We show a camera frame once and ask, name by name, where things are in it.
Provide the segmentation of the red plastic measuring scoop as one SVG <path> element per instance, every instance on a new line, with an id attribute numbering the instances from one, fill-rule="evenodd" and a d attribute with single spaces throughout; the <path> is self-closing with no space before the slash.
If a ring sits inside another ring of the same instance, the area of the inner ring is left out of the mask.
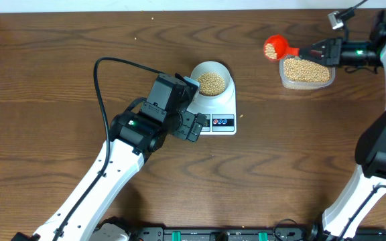
<path id="1" fill-rule="evenodd" d="M 264 53 L 265 44 L 273 44 L 277 52 L 276 60 L 271 60 L 265 55 Z M 288 55 L 298 56 L 298 52 L 299 52 L 299 48 L 290 47 L 288 41 L 282 35 L 279 35 L 279 34 L 268 37 L 263 45 L 263 53 L 265 57 L 270 61 L 279 61 Z"/>

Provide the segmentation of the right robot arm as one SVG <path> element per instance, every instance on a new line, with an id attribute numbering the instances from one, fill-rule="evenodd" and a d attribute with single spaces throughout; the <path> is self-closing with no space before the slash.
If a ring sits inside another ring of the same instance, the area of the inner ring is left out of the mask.
<path id="1" fill-rule="evenodd" d="M 376 14 L 369 40 L 328 38 L 299 49 L 296 55 L 323 66 L 354 70 L 382 67 L 386 90 L 386 8 Z M 386 230 L 359 226 L 386 194 L 386 101 L 383 114 L 359 138 L 355 162 L 348 184 L 312 226 L 309 240 L 386 240 Z"/>

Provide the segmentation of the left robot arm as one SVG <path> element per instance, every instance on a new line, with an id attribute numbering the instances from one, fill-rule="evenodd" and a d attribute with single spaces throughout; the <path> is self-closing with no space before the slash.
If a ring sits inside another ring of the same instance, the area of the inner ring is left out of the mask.
<path id="1" fill-rule="evenodd" d="M 191 78 L 158 74 L 148 97 L 135 99 L 105 125 L 98 157 L 58 211 L 31 236 L 18 232 L 13 239 L 90 240 L 118 193 L 168 135 L 197 141 L 206 117 L 188 107 L 199 89 Z"/>

